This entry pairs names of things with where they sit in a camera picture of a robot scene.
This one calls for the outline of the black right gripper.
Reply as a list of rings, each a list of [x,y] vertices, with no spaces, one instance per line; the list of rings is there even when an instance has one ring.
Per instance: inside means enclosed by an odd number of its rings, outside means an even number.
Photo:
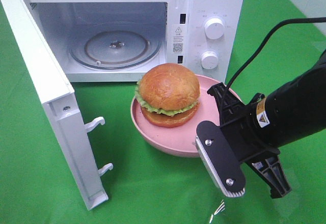
[[[214,97],[219,111],[221,131],[239,163],[248,166],[270,187],[270,197],[278,199],[292,191],[278,155],[280,150],[261,139],[256,107],[265,95],[257,93],[245,105],[220,82],[207,94]]]

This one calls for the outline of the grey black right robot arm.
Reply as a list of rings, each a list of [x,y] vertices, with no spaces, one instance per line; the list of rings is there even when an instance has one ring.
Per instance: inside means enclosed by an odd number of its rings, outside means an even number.
[[[201,122],[196,147],[215,185],[229,198],[245,193],[240,168],[247,164],[269,187],[272,198],[291,191],[279,160],[283,145],[325,129],[325,55],[294,80],[243,104],[223,83],[209,88],[220,123]]]

